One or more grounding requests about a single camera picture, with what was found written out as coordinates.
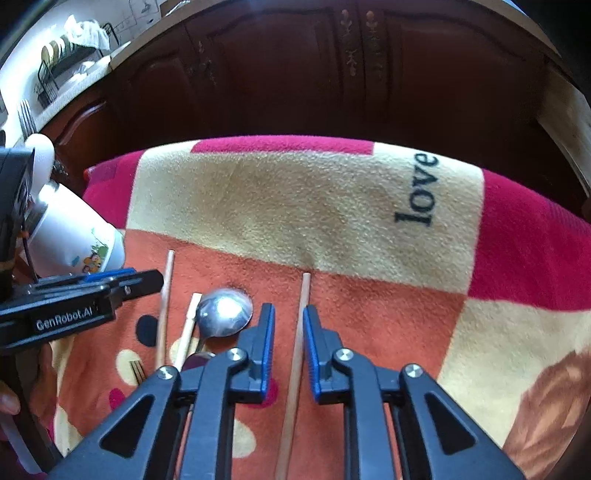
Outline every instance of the wooden chopstick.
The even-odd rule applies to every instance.
[[[189,354],[189,345],[191,344],[191,338],[193,338],[193,330],[195,330],[195,316],[197,313],[197,306],[201,301],[202,295],[200,293],[194,293],[187,309],[187,316],[185,319],[185,325],[183,327],[183,333],[178,342],[177,357],[174,359],[174,367],[180,372],[183,368],[183,364]]]
[[[279,455],[275,465],[275,480],[287,479],[287,470],[290,465],[291,445],[296,426],[295,417],[298,399],[300,398],[301,367],[304,362],[304,309],[310,301],[310,281],[311,275],[304,273],[301,280],[300,306],[295,327],[294,353],[291,358],[290,383],[287,388],[287,402],[279,442]]]
[[[156,359],[154,370],[166,363],[166,324],[168,320],[168,301],[170,287],[173,280],[174,250],[168,250],[166,267],[164,269],[164,284],[160,290],[160,314],[158,315],[158,330],[156,333]]]

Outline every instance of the wooden cabinet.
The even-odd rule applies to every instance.
[[[544,54],[471,2],[359,0],[366,111],[380,138],[476,163],[533,118]]]
[[[129,151],[128,132],[106,93],[105,80],[86,89],[41,130],[68,172],[58,181],[78,194],[85,188],[86,168]]]
[[[552,57],[472,1],[225,1],[132,54],[48,131],[80,184],[91,164],[171,142],[327,135],[457,158],[578,214],[584,192],[535,123]]]
[[[115,69],[111,94],[134,150],[207,136],[203,98],[192,83],[196,52],[182,25]]]
[[[355,4],[239,1],[186,23],[216,136],[354,135],[363,56]]]

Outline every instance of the fleece blanket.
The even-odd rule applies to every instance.
[[[85,200],[125,233],[127,266],[176,250],[170,361],[192,292],[241,288],[254,321],[275,305],[272,387],[236,409],[234,478],[273,476],[303,271],[325,327],[376,365],[422,365],[531,480],[587,410],[591,226],[506,178],[367,141],[224,138],[100,164]],[[53,345],[63,453],[136,388],[130,360],[151,370],[158,304]],[[342,457],[342,408],[315,405],[304,375],[289,478],[338,480]]]

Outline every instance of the cartoon print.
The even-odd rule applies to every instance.
[[[86,257],[82,262],[83,273],[97,273],[100,272],[100,268],[109,252],[109,247],[101,242],[95,235],[95,229],[90,230],[92,235],[95,237],[96,243],[91,247],[90,256]]]

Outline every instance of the beige square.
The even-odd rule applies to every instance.
[[[467,293],[480,169],[444,157],[422,166],[429,194],[417,202],[428,206],[433,195],[434,203],[427,226],[395,221],[396,212],[413,212],[421,164],[408,148],[376,144],[373,156],[189,150],[170,145],[142,156],[127,228],[258,260]]]
[[[500,446],[542,370],[591,345],[591,312],[467,299],[438,382]]]

